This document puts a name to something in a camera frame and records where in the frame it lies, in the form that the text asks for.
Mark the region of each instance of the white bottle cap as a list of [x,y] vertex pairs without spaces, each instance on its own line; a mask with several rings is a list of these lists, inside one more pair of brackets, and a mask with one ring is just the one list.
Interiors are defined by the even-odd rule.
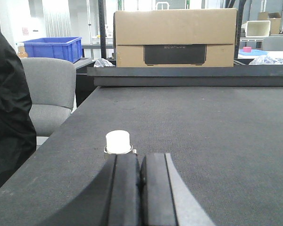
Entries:
[[109,154],[130,152],[130,134],[124,130],[114,130],[106,135],[106,149]]

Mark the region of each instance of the blue bin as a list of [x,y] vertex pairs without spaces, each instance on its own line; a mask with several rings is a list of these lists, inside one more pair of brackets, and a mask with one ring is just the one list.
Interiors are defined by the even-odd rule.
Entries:
[[28,57],[49,57],[72,63],[82,57],[81,37],[40,38],[24,41]]

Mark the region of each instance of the black jacket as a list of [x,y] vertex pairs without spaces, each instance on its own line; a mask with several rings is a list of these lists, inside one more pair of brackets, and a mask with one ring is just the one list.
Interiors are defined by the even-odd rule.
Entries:
[[36,149],[31,107],[22,63],[0,33],[0,183]]

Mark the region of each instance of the gray office chair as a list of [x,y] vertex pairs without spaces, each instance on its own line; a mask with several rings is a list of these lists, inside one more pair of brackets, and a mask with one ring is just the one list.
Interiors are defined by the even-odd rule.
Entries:
[[263,39],[263,51],[283,51],[283,36],[269,36]]
[[54,58],[21,59],[33,106],[29,113],[38,137],[49,137],[71,114],[75,67]]

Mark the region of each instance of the dark gray tabletop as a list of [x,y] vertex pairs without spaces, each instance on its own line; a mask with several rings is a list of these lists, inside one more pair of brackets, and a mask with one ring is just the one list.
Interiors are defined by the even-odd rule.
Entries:
[[115,129],[139,160],[170,152],[216,225],[283,226],[283,88],[231,87],[97,88],[0,189],[0,226],[32,226],[69,203]]

